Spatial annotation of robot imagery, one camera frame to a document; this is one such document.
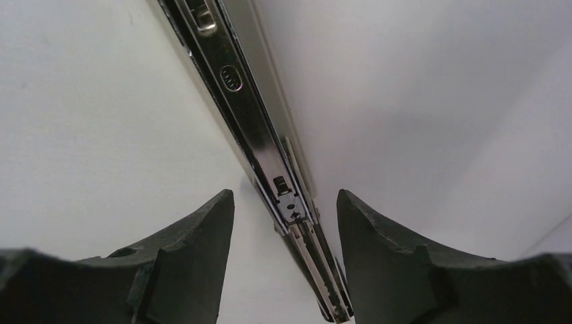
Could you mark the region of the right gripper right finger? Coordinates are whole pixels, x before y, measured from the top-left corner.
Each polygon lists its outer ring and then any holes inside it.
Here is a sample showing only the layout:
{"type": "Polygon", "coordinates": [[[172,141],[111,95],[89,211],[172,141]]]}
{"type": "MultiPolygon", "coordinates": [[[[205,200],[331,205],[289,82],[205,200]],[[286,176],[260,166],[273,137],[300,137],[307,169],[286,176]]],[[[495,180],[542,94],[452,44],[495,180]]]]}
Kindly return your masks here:
{"type": "Polygon", "coordinates": [[[340,190],[337,218],[357,323],[570,323],[571,255],[502,261],[426,238],[340,190]]]}

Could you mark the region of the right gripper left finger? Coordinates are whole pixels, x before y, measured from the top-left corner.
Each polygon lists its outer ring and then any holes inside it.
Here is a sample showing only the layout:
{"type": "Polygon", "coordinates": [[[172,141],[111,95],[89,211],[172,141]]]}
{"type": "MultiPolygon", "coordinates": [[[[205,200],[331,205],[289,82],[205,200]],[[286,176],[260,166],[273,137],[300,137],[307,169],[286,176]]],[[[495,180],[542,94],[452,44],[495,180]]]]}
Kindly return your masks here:
{"type": "Polygon", "coordinates": [[[234,220],[225,189],[107,257],[1,250],[2,323],[216,323],[234,220]]]}

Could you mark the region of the black silver stapler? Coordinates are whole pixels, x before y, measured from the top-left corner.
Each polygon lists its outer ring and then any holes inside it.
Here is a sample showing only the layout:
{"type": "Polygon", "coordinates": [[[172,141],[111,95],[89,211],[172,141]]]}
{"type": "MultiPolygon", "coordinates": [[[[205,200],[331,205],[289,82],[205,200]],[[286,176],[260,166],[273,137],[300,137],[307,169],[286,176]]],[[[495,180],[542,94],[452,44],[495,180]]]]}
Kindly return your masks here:
{"type": "Polygon", "coordinates": [[[163,26],[223,127],[324,319],[353,309],[326,241],[295,128],[251,1],[156,1],[163,26]]]}

